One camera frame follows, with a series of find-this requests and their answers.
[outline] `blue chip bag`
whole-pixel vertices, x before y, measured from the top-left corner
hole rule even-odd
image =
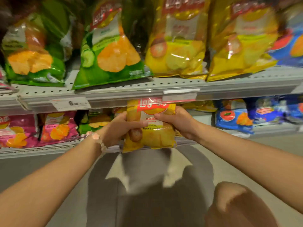
[[[248,117],[253,125],[282,124],[283,111],[274,96],[253,97],[245,99]]]
[[[303,67],[303,2],[289,4],[280,0],[278,15],[285,29],[268,53],[278,60],[277,65]]]
[[[248,117],[243,99],[224,99],[216,101],[215,124],[217,127],[238,130],[253,134],[252,120]]]
[[[279,104],[286,121],[303,124],[303,95],[285,95],[281,97]]]

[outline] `tile floor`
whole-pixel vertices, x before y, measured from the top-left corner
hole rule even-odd
[[[303,135],[255,141],[303,156]],[[45,155],[0,160],[0,191],[55,159]],[[83,177],[47,227],[203,226],[218,182],[257,193],[282,227],[299,227],[303,215],[200,145],[172,150],[108,154]]]

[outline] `person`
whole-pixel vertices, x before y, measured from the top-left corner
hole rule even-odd
[[[155,114],[259,183],[286,204],[303,213],[303,158],[281,149],[242,139],[192,118],[181,107],[175,115]],[[42,227],[101,154],[100,141],[112,146],[130,129],[146,121],[126,121],[120,114],[98,130],[99,139],[88,136],[76,147],[33,172],[0,194],[1,227]],[[219,183],[205,217],[207,227],[276,227],[266,204],[249,188]]]

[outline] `bare leg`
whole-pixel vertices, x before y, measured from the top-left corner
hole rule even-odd
[[[278,227],[270,209],[249,188],[221,182],[205,217],[206,227]]]

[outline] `metal shelf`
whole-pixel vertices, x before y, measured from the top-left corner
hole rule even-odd
[[[303,93],[303,87],[300,85],[303,82],[303,69],[279,66],[255,74],[209,83],[180,77],[145,78],[73,91],[71,88],[79,67],[80,59],[75,59],[67,71],[66,87],[13,85],[19,89],[19,93],[0,95],[0,116],[56,112],[51,99],[80,96],[86,97],[94,109],[123,107],[128,99],[162,97],[164,90],[199,88],[197,100]]]
[[[195,111],[191,111],[191,114],[199,122],[205,123],[207,125],[211,125],[212,114],[204,114]],[[298,133],[300,132],[299,128],[300,126],[293,125],[290,123],[283,123],[282,125],[258,126],[254,128],[255,131],[254,135],[244,134],[242,132],[235,130],[226,130],[226,129],[222,129],[222,130],[242,138],[258,138],[264,136],[275,136],[275,135],[286,135],[286,134],[289,135],[293,133]],[[184,137],[176,137],[175,140],[178,146],[197,144],[195,141],[188,140]],[[70,150],[72,147],[76,146],[79,142],[80,140],[74,140],[66,143],[59,143],[54,145],[47,145],[44,147],[27,148],[27,149],[2,148],[0,149],[0,159],[64,153]],[[120,150],[122,149],[123,149],[123,141],[121,141],[119,145],[115,145],[107,148],[106,153],[120,152]]]

